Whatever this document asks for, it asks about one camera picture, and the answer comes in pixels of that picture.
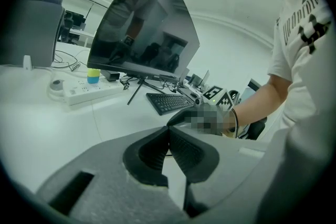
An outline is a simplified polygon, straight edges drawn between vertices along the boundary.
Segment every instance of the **white t-shirt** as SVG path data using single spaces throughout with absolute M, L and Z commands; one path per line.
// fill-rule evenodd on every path
M 325 0 L 286 0 L 280 13 L 275 25 L 274 50 L 268 70 L 268 74 L 292 82 L 280 119 L 280 129 L 319 113 L 299 76 L 299 70 L 323 45 L 332 16 Z
M 119 31 L 134 12 L 136 18 L 146 20 L 158 0 L 113 0 L 99 29 L 102 41 L 120 40 Z

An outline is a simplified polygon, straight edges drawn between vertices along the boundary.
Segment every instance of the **white power strip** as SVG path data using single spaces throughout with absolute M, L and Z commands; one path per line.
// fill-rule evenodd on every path
M 106 78 L 99 79 L 99 82 L 95 84 L 89 84 L 85 79 L 63 82 L 63 94 L 68 105 L 117 94 L 123 89 L 124 86 L 119 81 L 109 82 Z

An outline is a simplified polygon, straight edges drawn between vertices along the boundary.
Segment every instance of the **black slot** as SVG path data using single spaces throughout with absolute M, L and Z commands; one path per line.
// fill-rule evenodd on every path
M 80 172 L 50 203 L 58 212 L 69 215 L 70 210 L 92 181 L 94 175 Z

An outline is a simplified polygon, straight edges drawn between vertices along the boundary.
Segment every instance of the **white desk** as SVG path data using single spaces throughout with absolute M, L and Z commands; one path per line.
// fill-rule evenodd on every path
M 95 35 L 82 30 L 70 29 L 70 33 L 86 37 L 84 47 L 87 46 L 89 38 L 95 38 Z
M 76 45 L 57 43 L 57 50 L 77 55 L 87 62 L 89 50 Z M 64 61 L 70 56 L 56 52 Z M 86 77 L 87 67 L 74 73 L 54 69 L 55 79 Z M 110 139 L 154 127 L 164 126 L 174 115 L 159 116 L 145 94 L 154 90 L 143 86 L 132 103 L 127 101 L 136 90 L 136 81 L 122 93 L 68 106 L 51 100 L 46 93 L 51 72 L 32 72 L 16 67 L 0 67 L 0 154 L 11 178 L 35 192 L 53 172 L 88 148 Z M 178 173 L 173 158 L 165 161 L 164 174 Z M 180 171 L 176 188 L 169 188 L 182 206 L 185 178 Z

